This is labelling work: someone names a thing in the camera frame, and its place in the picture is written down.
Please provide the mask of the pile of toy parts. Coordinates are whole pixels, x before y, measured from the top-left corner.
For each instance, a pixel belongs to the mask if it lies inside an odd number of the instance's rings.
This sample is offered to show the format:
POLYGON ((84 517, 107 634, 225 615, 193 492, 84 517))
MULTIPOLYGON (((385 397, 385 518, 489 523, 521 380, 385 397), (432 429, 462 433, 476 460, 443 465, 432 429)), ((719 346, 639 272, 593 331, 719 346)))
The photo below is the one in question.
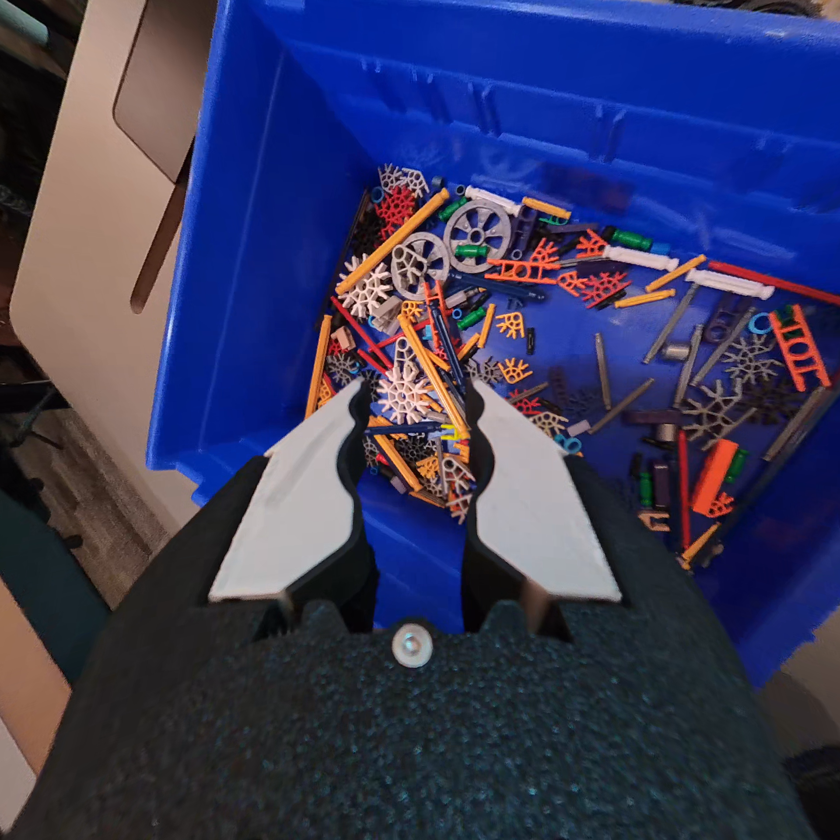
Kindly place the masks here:
POLYGON ((321 406, 373 391, 367 466, 466 519, 465 387, 500 394, 562 455, 618 479, 684 569, 747 507, 838 389, 838 290, 708 259, 473 185, 432 195, 387 164, 331 291, 321 406))

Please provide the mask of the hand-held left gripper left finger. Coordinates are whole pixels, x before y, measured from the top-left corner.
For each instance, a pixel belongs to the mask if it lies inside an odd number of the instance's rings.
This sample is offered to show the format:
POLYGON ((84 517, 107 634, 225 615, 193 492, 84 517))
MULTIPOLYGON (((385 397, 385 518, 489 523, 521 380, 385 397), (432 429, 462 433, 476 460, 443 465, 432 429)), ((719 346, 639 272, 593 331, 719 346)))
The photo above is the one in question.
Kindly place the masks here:
POLYGON ((370 405, 355 380, 266 452, 208 601, 274 600, 290 620, 328 601, 349 631, 373 630, 380 572, 358 492, 370 405))

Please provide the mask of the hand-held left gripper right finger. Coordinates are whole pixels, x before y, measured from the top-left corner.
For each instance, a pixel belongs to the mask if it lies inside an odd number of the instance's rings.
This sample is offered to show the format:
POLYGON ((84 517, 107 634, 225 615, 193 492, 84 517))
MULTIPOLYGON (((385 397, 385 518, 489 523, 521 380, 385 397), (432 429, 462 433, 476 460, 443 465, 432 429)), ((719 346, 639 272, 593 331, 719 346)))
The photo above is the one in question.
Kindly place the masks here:
POLYGON ((465 397, 469 472, 463 621, 477 632, 515 602, 530 632, 566 632, 561 604, 620 604, 622 592, 560 447, 483 381, 465 397))

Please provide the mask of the blue bin with square label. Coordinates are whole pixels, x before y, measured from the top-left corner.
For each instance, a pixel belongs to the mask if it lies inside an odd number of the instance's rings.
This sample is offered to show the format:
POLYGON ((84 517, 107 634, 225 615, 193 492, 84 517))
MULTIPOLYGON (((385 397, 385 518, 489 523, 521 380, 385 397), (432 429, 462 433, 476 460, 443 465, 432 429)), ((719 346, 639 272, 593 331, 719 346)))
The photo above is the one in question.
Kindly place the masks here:
MULTIPOLYGON (((148 447, 202 505, 302 420, 329 283, 377 165, 449 190, 570 207, 667 247, 838 295, 838 23, 640 2, 224 2, 186 200, 148 447)), ((524 308, 523 391, 564 375, 668 407, 679 361, 643 357, 677 298, 524 308)), ((696 580, 761 686, 838 608, 838 399, 762 488, 763 454, 807 399, 784 362, 727 411, 749 452, 737 525, 696 580)), ((463 631, 460 528, 360 484, 380 627, 463 631)))

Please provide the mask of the beige side panel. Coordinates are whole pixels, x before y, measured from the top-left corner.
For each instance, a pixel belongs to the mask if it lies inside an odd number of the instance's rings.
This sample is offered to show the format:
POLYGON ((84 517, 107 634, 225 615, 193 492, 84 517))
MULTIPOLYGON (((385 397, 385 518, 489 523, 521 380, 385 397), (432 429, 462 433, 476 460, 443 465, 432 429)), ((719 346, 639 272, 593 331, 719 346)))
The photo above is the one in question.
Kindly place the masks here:
POLYGON ((17 272, 17 336, 169 531, 145 449, 215 2, 89 2, 17 272))

